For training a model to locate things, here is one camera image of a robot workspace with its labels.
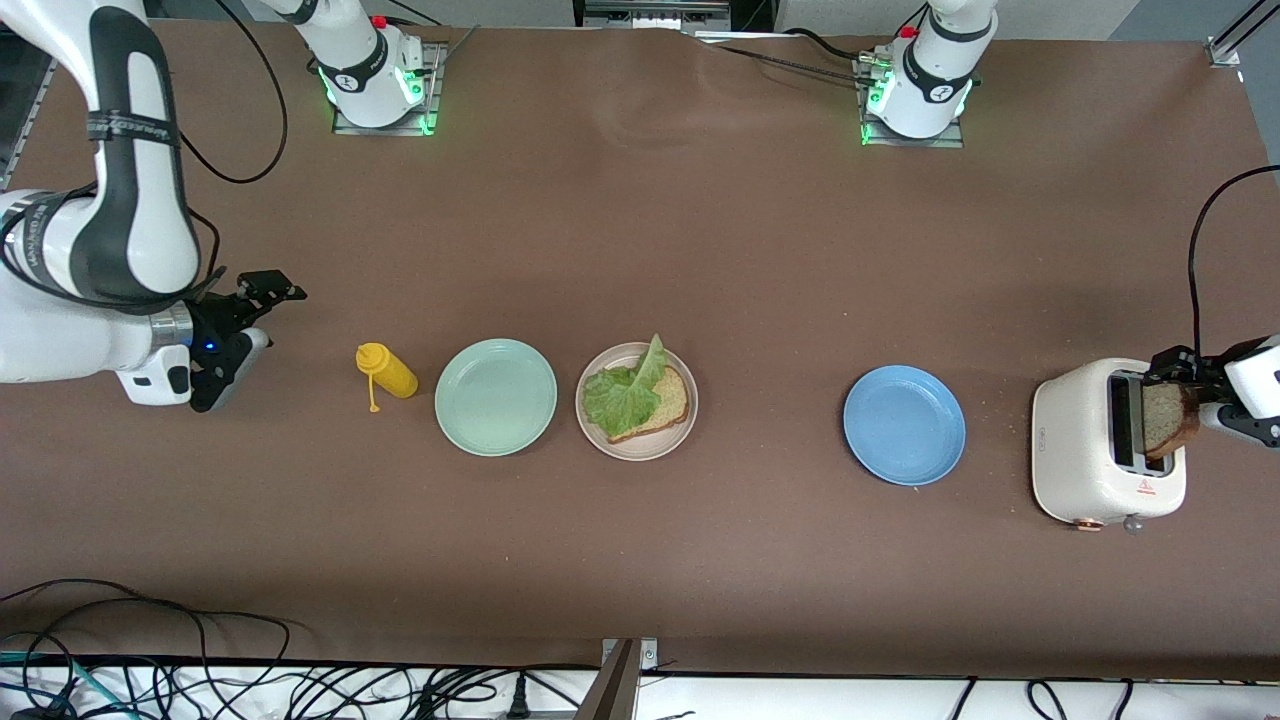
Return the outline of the brown bread slice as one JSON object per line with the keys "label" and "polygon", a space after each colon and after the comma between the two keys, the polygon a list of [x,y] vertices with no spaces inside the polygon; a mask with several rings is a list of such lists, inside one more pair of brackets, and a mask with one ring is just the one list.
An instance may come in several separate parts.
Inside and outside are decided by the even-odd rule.
{"label": "brown bread slice", "polygon": [[640,425],[618,436],[611,436],[608,439],[611,445],[639,436],[649,436],[685,421],[690,413],[689,387],[673,366],[668,365],[664,369],[653,391],[659,396],[659,404],[654,413]]}
{"label": "brown bread slice", "polygon": [[1201,428],[1201,406],[1185,386],[1143,386],[1140,396],[1143,454],[1147,459],[1165,457],[1196,437]]}

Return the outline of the yellow mustard squeeze bottle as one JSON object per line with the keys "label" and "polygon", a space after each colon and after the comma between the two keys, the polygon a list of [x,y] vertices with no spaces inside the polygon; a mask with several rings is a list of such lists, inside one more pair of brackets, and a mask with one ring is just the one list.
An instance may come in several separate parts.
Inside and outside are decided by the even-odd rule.
{"label": "yellow mustard squeeze bottle", "polygon": [[410,398],[419,391],[419,378],[385,345],[369,342],[356,348],[355,364],[367,377],[370,413],[379,413],[378,388],[396,398]]}

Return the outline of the green lettuce leaf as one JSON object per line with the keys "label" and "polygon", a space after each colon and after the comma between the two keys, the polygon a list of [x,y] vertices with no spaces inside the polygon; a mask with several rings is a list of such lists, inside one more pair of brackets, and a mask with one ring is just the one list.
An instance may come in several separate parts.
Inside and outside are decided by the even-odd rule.
{"label": "green lettuce leaf", "polygon": [[627,436],[652,419],[662,404],[657,392],[667,368],[666,347],[654,334],[635,366],[604,368],[586,379],[582,410],[609,439]]}

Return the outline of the mint green plate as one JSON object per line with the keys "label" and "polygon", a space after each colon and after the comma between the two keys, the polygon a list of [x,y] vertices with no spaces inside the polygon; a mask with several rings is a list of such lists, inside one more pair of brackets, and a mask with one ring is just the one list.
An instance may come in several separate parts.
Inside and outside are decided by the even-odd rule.
{"label": "mint green plate", "polygon": [[558,382],[549,361],[517,340],[483,340],[457,352],[435,391],[445,438],[479,457],[517,454],[536,442],[556,415]]}

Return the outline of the blue plate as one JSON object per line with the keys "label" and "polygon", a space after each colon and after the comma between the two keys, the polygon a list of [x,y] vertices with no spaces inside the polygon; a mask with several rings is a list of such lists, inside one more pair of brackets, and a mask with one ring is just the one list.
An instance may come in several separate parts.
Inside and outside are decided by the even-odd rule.
{"label": "blue plate", "polygon": [[931,373],[901,364],[876,368],[852,383],[841,427],[852,456],[892,486],[915,488],[946,478],[966,446],[954,392]]}

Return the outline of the beige plate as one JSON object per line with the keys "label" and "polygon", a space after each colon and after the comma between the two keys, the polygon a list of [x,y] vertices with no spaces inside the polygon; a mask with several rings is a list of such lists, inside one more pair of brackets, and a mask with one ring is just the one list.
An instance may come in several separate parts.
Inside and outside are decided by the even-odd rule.
{"label": "beige plate", "polygon": [[668,370],[681,378],[684,402],[675,404],[681,414],[673,415],[671,423],[655,424],[652,429],[628,436],[618,442],[595,423],[590,421],[584,400],[589,379],[598,372],[620,366],[636,366],[648,350],[646,342],[628,342],[612,346],[599,352],[582,370],[575,391],[575,411],[579,427],[588,441],[600,452],[630,462],[650,461],[675,451],[690,436],[699,411],[698,384],[689,365],[669,350],[667,352]]}

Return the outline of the white toaster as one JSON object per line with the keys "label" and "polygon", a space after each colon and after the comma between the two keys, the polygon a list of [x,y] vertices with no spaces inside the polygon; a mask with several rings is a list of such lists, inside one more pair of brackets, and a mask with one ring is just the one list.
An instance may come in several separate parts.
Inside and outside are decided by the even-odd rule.
{"label": "white toaster", "polygon": [[1034,393],[1030,478],[1036,501],[1076,530],[1123,525],[1130,534],[1167,516],[1187,496],[1184,450],[1144,455],[1142,380],[1148,363],[1087,363]]}

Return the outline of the black metal stand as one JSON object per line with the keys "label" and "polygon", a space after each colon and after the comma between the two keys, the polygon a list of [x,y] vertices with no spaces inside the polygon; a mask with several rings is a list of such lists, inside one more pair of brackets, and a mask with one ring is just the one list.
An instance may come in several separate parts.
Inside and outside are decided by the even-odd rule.
{"label": "black metal stand", "polygon": [[571,0],[579,27],[771,32],[780,0]]}

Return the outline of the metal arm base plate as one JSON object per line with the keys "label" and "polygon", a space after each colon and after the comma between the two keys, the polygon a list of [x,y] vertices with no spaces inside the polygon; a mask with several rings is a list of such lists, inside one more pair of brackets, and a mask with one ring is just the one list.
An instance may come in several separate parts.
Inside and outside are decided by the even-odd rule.
{"label": "metal arm base plate", "polygon": [[381,127],[355,124],[334,102],[332,91],[332,132],[348,136],[430,137],[435,135],[442,102],[448,44],[424,42],[420,53],[399,60],[396,81],[410,104],[396,122]]}
{"label": "metal arm base plate", "polygon": [[855,77],[865,83],[858,90],[863,145],[960,149],[964,146],[960,115],[972,83],[959,92],[943,85],[948,97],[932,102],[913,82],[899,73],[891,56],[860,53],[852,63]]}

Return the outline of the aluminium frame profile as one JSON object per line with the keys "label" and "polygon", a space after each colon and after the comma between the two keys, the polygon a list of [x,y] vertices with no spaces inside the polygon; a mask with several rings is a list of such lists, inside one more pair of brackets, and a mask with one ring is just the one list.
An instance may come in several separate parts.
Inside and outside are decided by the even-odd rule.
{"label": "aluminium frame profile", "polygon": [[1211,64],[1213,67],[1239,65],[1240,49],[1272,19],[1280,19],[1280,0],[1251,0],[1251,4],[1239,15],[1206,42],[1204,49]]}

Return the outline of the grey metal table bracket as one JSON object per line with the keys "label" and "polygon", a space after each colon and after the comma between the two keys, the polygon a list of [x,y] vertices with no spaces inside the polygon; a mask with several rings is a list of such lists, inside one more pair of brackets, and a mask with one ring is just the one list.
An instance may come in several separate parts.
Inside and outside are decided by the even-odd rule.
{"label": "grey metal table bracket", "polygon": [[658,641],[611,638],[602,646],[602,667],[573,720],[634,720],[641,674],[658,664]]}

